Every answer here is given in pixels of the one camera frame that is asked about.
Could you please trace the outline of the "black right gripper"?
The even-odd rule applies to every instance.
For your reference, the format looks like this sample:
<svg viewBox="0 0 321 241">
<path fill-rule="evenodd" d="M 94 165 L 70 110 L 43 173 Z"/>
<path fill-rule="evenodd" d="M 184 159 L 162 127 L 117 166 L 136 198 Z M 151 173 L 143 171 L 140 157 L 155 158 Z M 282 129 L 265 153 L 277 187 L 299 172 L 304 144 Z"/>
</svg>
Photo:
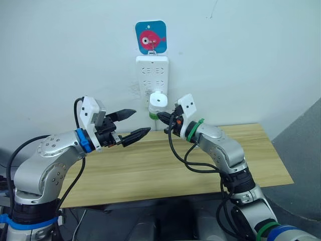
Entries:
<svg viewBox="0 0 321 241">
<path fill-rule="evenodd" d="M 183 137 L 184 134 L 182 132 L 184 118 L 183 118 L 183 108 L 179 104 L 175 104 L 175 108 L 172 114 L 167 112 L 158 112 L 156 115 L 158 119 L 164 124 L 172 124 L 172 127 L 165 128 L 164 133 L 168 135 L 169 133 L 173 133 L 178 137 Z"/>
</svg>

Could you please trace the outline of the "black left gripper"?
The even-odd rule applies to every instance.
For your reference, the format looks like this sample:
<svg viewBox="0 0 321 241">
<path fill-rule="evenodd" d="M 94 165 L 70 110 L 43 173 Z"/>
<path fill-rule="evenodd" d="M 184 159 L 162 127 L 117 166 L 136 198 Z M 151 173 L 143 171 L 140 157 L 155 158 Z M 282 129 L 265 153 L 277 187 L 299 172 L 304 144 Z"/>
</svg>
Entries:
<svg viewBox="0 0 321 241">
<path fill-rule="evenodd" d="M 115 132 L 116 125 L 114 124 L 114 122 L 123 121 L 135 113 L 136 110 L 134 109 L 122 109 L 108 114 L 104 118 L 102 125 L 96 127 L 96 137 L 99 141 L 99 144 L 102 147 L 111 147 L 120 144 L 122 144 L 123 146 L 129 146 L 145 137 L 151 130 L 150 127 L 137 129 L 123 138 L 121 138 Z"/>
</svg>

